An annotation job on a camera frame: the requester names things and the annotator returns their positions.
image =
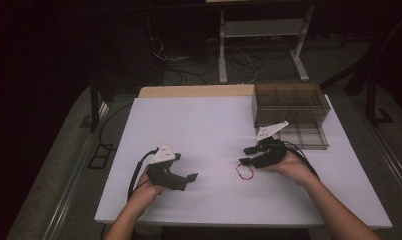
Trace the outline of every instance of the dark background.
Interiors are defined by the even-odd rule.
[[[91,80],[106,100],[118,88],[137,91],[159,82],[146,16],[73,14],[83,3],[88,4],[0,0],[0,239],[8,234],[65,117]],[[90,1],[99,8],[111,7],[107,3],[118,4]],[[400,9],[401,2],[389,0],[329,2],[315,9],[308,35],[371,38]],[[165,41],[178,42],[176,48],[202,46],[200,36],[218,35],[218,28],[211,27],[217,16],[217,12],[158,14],[156,19],[162,21],[155,26]],[[194,24],[197,31],[191,28]]]

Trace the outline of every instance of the white table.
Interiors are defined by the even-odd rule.
[[[140,224],[322,226],[307,194],[289,179],[256,169],[254,178],[245,181],[236,172],[242,150],[255,144],[251,93],[252,86],[143,89],[141,94],[148,98],[138,98],[132,106],[95,220],[115,220],[126,204],[137,162],[167,144],[182,154],[171,171],[182,176],[197,172],[198,178],[183,192],[167,189]],[[191,97],[199,95],[208,97]],[[304,151],[323,183],[368,226],[391,227],[333,109],[323,130],[330,147]]]

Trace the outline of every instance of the person's right hand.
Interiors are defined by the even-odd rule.
[[[307,166],[291,151],[286,151],[284,159],[278,164],[264,167],[266,170],[276,171],[290,179],[300,186],[309,179],[316,178]]]

